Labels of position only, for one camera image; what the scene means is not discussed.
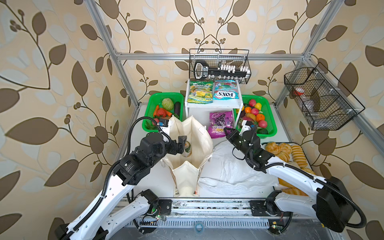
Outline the green tin can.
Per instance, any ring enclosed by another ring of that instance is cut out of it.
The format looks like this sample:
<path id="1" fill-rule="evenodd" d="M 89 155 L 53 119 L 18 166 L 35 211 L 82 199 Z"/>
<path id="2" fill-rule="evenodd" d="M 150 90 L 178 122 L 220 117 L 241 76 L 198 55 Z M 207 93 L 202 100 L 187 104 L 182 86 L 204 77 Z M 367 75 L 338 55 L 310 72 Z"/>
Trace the green tin can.
<path id="1" fill-rule="evenodd" d="M 185 142 L 185 151 L 183 152 L 182 156 L 185 158 L 188 158 L 192 154 L 192 146 L 190 142 Z"/>

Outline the purple candy bag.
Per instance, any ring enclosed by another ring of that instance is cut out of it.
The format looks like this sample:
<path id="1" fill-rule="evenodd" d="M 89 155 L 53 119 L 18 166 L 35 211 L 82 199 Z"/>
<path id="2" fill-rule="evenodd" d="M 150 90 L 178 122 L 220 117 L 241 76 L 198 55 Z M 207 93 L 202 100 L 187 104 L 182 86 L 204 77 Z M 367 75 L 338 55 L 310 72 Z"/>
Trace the purple candy bag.
<path id="1" fill-rule="evenodd" d="M 212 139 L 225 137 L 224 128 L 234 127 L 233 112 L 214 112 L 210 113 L 210 124 L 208 128 L 209 135 Z"/>

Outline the cream floral tote bag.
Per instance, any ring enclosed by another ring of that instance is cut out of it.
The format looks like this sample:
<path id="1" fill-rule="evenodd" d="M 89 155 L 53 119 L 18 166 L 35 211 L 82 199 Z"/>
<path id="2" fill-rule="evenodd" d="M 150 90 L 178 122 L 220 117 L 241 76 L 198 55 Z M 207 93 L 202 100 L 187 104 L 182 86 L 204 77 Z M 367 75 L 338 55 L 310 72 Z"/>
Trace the cream floral tote bag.
<path id="1" fill-rule="evenodd" d="M 175 140 L 179 136 L 187 137 L 182 154 L 168 154 L 163 158 L 175 183 L 174 197 L 199 197 L 198 181 L 213 153 L 213 141 L 206 127 L 193 116 L 184 121 L 171 117 L 165 132 Z"/>

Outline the Fox's candy bag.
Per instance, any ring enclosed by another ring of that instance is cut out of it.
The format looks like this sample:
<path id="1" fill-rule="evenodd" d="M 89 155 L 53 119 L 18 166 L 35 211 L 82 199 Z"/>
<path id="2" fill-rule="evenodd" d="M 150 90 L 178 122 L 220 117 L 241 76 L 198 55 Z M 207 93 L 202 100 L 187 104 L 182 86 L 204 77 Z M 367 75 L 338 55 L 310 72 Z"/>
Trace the Fox's candy bag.
<path id="1" fill-rule="evenodd" d="M 239 98 L 238 85 L 233 80 L 216 81 L 214 87 L 214 100 L 232 100 Z"/>

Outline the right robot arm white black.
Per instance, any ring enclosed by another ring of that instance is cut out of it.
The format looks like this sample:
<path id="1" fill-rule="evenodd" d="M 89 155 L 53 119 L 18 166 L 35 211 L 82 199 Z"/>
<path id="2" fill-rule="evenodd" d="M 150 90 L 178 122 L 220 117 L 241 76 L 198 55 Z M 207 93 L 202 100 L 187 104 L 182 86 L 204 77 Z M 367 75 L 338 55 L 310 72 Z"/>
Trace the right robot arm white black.
<path id="1" fill-rule="evenodd" d="M 256 129 L 240 133 L 224 128 L 227 140 L 244 154 L 243 161 L 254 171 L 275 176 L 304 192 L 304 196 L 289 195 L 275 190 L 265 200 L 266 212 L 299 213 L 317 218 L 328 229 L 341 233 L 346 227 L 362 229 L 367 218 L 352 200 L 343 182 L 335 177 L 326 179 L 292 166 L 261 147 Z"/>

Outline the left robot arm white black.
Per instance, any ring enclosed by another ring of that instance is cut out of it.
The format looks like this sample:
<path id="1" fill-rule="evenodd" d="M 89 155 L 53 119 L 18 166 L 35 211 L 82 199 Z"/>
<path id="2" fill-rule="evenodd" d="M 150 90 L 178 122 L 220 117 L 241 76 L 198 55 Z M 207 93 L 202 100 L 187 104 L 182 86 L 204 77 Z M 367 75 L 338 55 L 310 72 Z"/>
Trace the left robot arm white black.
<path id="1" fill-rule="evenodd" d="M 60 225 L 59 240 L 108 240 L 134 219 L 154 210 L 159 198 L 146 190 L 123 209 L 112 213 L 117 204 L 146 177 L 166 155 L 185 151 L 187 136 L 172 140 L 165 133 L 149 133 L 134 151 L 109 169 L 99 195 L 71 223 Z"/>

